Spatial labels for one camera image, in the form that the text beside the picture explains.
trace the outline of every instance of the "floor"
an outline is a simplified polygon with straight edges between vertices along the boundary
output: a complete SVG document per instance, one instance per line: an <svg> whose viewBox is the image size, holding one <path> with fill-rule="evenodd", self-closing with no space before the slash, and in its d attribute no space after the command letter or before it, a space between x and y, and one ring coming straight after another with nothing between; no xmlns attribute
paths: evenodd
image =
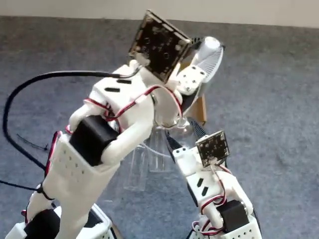
<svg viewBox="0 0 319 239"><path fill-rule="evenodd" d="M0 110L20 83L41 73L112 71L127 62L139 21L0 18ZM207 98L207 130L225 129L236 174L259 213L265 239L319 234L319 29L173 21L189 36L227 46ZM34 84L15 100L12 135L43 144L90 92L95 79ZM45 162L46 152L28 149ZM0 137L0 179L37 185L42 171ZM99 206L127 239L183 239L197 210L181 175L149 173L144 192L117 191ZM0 238L22 220L29 191L0 185Z"/></svg>

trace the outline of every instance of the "circuit board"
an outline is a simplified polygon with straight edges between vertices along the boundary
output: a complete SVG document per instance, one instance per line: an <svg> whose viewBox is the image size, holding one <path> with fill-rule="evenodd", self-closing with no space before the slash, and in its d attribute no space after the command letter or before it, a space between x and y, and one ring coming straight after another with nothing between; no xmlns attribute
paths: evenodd
<svg viewBox="0 0 319 239"><path fill-rule="evenodd" d="M137 61L141 57L148 59L146 69L166 83L191 44L191 39L184 33L147 10L129 50L129 56Z"/></svg>
<svg viewBox="0 0 319 239"><path fill-rule="evenodd" d="M219 161L229 156L229 149L226 135L223 130L196 142L196 146L203 164L203 167L210 165L212 160Z"/></svg>

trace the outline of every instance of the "hole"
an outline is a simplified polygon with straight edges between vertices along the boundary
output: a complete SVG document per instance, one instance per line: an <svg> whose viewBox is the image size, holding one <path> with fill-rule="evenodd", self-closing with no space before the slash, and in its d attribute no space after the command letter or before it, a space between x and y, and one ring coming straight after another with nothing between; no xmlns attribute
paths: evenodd
<svg viewBox="0 0 319 239"><path fill-rule="evenodd" d="M120 92L120 88L107 87L104 90L108 92Z"/></svg>
<svg viewBox="0 0 319 239"><path fill-rule="evenodd" d="M203 183L204 179L200 178L199 181L197 182L197 187L199 188L201 184Z"/></svg>
<svg viewBox="0 0 319 239"><path fill-rule="evenodd" d="M203 191L201 192L201 195L205 196L207 191L208 191L208 187L204 187Z"/></svg>
<svg viewBox="0 0 319 239"><path fill-rule="evenodd" d="M131 80L124 80L124 79L118 79L117 82L120 84L129 84L129 85L132 83Z"/></svg>

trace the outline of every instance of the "transparent acrylic stand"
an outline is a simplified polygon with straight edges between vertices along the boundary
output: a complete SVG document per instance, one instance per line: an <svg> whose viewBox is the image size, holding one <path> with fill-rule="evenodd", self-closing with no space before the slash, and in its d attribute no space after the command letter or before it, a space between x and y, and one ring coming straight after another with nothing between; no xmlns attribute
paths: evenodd
<svg viewBox="0 0 319 239"><path fill-rule="evenodd" d="M197 141L191 120L187 117L180 119L177 125L168 131L168 134L185 148L193 148Z"/></svg>
<svg viewBox="0 0 319 239"><path fill-rule="evenodd" d="M148 154L143 145L138 145L123 161L125 181L124 189L131 191L144 191L148 173Z"/></svg>
<svg viewBox="0 0 319 239"><path fill-rule="evenodd" d="M150 172L171 172L173 170L172 158L166 145L165 130L154 127L148 139L148 161Z"/></svg>

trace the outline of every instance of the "white wall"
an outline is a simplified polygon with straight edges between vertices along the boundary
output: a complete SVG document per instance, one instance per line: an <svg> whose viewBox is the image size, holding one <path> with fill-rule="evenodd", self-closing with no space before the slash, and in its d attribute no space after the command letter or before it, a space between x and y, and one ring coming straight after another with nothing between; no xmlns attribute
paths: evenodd
<svg viewBox="0 0 319 239"><path fill-rule="evenodd" d="M0 0L0 15L166 19L319 28L318 0Z"/></svg>

